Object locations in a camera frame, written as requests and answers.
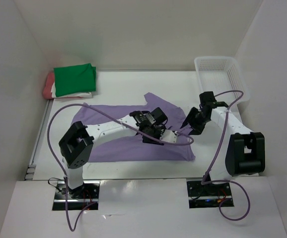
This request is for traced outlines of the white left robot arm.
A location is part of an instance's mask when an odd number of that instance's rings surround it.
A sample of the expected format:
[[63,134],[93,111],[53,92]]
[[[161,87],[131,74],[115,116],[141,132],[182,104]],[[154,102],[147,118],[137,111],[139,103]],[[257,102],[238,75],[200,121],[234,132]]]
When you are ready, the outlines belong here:
[[167,116],[160,108],[152,112],[133,111],[129,115],[96,125],[84,125],[77,121],[59,141],[61,155],[67,173],[66,193],[72,198],[80,197],[84,190],[83,166],[88,162],[92,149],[115,139],[135,136],[143,132],[143,142],[164,145],[176,142],[175,132],[163,124]]

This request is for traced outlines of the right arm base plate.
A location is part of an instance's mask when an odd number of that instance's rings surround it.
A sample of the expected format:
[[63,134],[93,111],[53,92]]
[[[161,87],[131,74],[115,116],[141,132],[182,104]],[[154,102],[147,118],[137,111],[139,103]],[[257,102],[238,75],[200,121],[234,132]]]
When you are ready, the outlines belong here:
[[228,183],[201,185],[200,180],[188,179],[186,184],[190,209],[234,206]]

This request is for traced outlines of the green t shirt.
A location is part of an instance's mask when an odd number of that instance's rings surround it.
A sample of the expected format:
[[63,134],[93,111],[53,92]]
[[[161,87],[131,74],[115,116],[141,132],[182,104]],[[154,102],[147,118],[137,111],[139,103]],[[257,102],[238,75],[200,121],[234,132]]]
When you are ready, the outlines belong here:
[[96,91],[96,67],[90,63],[55,67],[53,72],[56,97]]

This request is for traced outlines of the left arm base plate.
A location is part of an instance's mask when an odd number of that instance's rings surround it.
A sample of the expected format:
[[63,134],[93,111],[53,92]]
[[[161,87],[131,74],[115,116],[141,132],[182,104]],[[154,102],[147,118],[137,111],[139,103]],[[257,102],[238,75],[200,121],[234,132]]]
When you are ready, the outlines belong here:
[[[48,181],[48,184],[55,188],[52,210],[65,211],[65,182],[62,180],[51,178],[51,180]],[[87,207],[87,210],[98,210],[99,191],[99,180],[85,180],[84,188],[82,189],[82,191],[78,191],[74,195],[71,195],[68,192],[68,210],[80,211],[84,207]]]

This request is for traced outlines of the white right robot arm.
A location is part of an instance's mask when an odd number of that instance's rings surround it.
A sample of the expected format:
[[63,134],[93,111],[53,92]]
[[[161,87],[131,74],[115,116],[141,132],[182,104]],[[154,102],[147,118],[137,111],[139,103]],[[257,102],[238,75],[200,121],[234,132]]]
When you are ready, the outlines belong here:
[[265,170],[265,137],[247,128],[230,108],[244,95],[235,90],[238,97],[227,104],[217,101],[212,91],[199,95],[200,107],[191,108],[182,126],[191,128],[190,135],[201,135],[208,122],[215,123],[222,131],[218,147],[201,184],[204,193],[215,194],[220,183],[234,177],[253,175]]

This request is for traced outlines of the red t shirt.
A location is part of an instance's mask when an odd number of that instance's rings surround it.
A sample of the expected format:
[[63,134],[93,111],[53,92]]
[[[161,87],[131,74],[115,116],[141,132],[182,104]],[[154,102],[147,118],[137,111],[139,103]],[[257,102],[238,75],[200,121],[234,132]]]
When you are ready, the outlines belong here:
[[43,89],[42,95],[45,99],[54,99],[52,98],[51,95],[51,87],[53,83],[55,82],[55,75],[53,72],[48,73],[46,82],[45,82],[45,87]]

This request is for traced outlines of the purple t shirt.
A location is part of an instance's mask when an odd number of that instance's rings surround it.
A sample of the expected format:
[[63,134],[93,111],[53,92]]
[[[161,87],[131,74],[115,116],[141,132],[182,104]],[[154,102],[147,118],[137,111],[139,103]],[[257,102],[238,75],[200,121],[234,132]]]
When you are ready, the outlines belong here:
[[[180,128],[186,117],[184,111],[180,107],[153,93],[146,93],[144,98],[146,104],[143,106],[94,105],[94,107],[115,119],[120,119],[133,111],[151,112],[159,107],[168,117],[168,122],[166,123],[167,128],[180,131],[185,135],[190,133],[190,128]],[[101,163],[127,161],[193,161],[194,159],[195,155],[193,154],[190,145],[161,146],[148,144],[142,142],[142,137],[140,135],[136,135],[119,138],[92,149],[88,161],[90,163]]]

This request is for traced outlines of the cream white t shirt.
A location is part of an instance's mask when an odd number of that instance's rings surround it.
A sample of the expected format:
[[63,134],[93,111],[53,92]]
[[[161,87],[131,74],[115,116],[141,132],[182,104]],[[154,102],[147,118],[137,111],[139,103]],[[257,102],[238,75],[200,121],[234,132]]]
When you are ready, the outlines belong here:
[[53,83],[52,87],[51,87],[51,95],[52,98],[92,98],[92,93],[91,92],[87,92],[87,93],[73,93],[73,94],[68,94],[68,95],[64,95],[64,96],[56,96],[56,87],[55,87],[55,83]]

